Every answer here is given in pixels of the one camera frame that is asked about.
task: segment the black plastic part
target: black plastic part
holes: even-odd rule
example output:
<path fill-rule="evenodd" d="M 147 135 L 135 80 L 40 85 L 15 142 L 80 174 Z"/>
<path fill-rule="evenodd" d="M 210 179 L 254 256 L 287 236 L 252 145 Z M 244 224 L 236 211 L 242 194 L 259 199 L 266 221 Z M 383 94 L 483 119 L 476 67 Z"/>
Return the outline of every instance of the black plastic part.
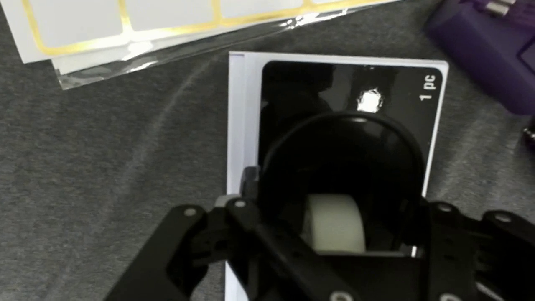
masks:
<path fill-rule="evenodd" d="M 476 242 L 463 222 L 451 204 L 436 202 L 428 209 L 428 299 L 439 299 L 444 293 L 476 299 Z"/>
<path fill-rule="evenodd" d="M 409 134 L 371 114 L 311 117 L 272 142 L 264 160 L 257 206 L 267 219 L 299 231 L 309 194 L 349 194 L 364 222 L 389 231 L 419 206 L 423 155 Z"/>
<path fill-rule="evenodd" d="M 364 301 L 419 301 L 426 262 L 398 256 L 327 256 L 324 261 Z"/>
<path fill-rule="evenodd" d="M 237 226 L 281 271 L 281 277 L 289 279 L 289 294 L 301 291 L 309 301 L 327 301 L 334 291 L 343 291 L 353 301 L 359 301 L 358 293 L 292 231 L 281 224 L 264 224 L 259 209 L 251 202 L 234 201 L 227 209 Z"/>
<path fill-rule="evenodd" d="M 256 201 L 257 199 L 257 189 L 259 189 L 259 179 L 261 170 L 256 165 L 249 165 L 244 169 L 242 177 L 241 177 L 241 197 L 246 201 Z"/>
<path fill-rule="evenodd" d="M 107 301 L 185 301 L 207 267 L 192 267 L 189 239 L 205 217 L 202 207 L 174 207 L 113 286 Z"/>
<path fill-rule="evenodd" d="M 535 299 L 535 226 L 516 214 L 490 211 L 483 216 L 500 246 L 495 279 L 505 299 Z"/>
<path fill-rule="evenodd" d="M 204 229 L 189 242 L 190 264 L 202 267 L 229 259 L 237 247 L 236 229 L 227 224 L 227 211 L 215 207 L 205 216 Z"/>

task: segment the white roll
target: white roll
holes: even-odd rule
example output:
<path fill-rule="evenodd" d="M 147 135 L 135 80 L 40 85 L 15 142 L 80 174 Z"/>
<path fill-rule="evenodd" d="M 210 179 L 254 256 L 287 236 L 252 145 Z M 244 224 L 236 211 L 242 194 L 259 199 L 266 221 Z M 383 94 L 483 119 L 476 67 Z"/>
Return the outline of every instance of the white roll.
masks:
<path fill-rule="evenodd" d="M 366 252 L 361 212 L 351 196 L 311 194 L 304 231 L 317 254 Z"/>

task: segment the plastic bag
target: plastic bag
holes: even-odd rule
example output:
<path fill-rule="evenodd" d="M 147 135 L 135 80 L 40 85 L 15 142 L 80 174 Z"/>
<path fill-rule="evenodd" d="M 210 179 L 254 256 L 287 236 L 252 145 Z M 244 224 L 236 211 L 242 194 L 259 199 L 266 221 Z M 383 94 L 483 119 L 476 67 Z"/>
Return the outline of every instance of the plastic bag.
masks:
<path fill-rule="evenodd" d="M 220 22 L 220 27 L 210 27 L 204 32 L 200 30 L 159 40 L 140 40 L 135 43 L 129 43 L 127 47 L 55 57 L 52 62 L 62 89 L 68 90 L 180 60 L 190 55 L 225 48 L 241 42 L 251 42 L 254 38 L 262 38 L 284 30 L 344 17 L 361 8 L 389 3 L 394 0 L 341 2 L 346 3 L 348 8 L 327 10 L 329 7 L 326 7 L 322 8 L 324 12 L 309 12 L 292 18 L 276 18 L 266 15 L 264 18 L 257 18 L 256 22 L 234 22 L 230 25 L 225 25 L 229 22 Z"/>

